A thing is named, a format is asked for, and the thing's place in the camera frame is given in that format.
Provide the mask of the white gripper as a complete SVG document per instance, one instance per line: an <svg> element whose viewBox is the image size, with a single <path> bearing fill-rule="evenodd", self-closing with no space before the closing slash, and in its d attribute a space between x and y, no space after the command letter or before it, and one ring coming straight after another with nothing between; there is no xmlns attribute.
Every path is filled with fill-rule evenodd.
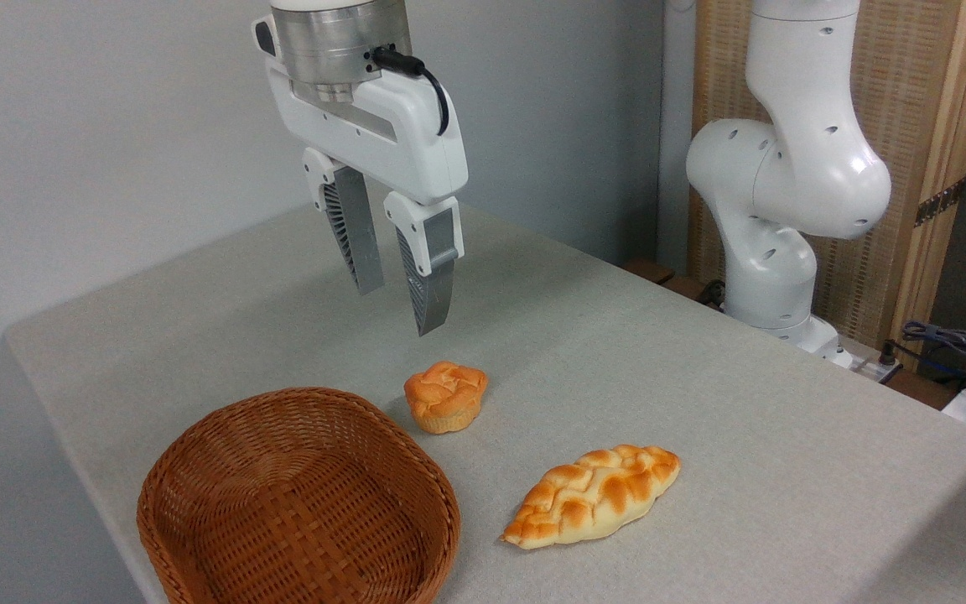
<svg viewBox="0 0 966 604"><path fill-rule="evenodd" d="M440 103L424 76L373 59L377 49L411 54L407 15L269 13L253 23L252 37L284 126L307 146L312 203L357 290L384 285L365 175L395 190L383 209L396 229L418 335L443 325L454 263L465 253L452 195L468 169L452 101Z"/></svg>

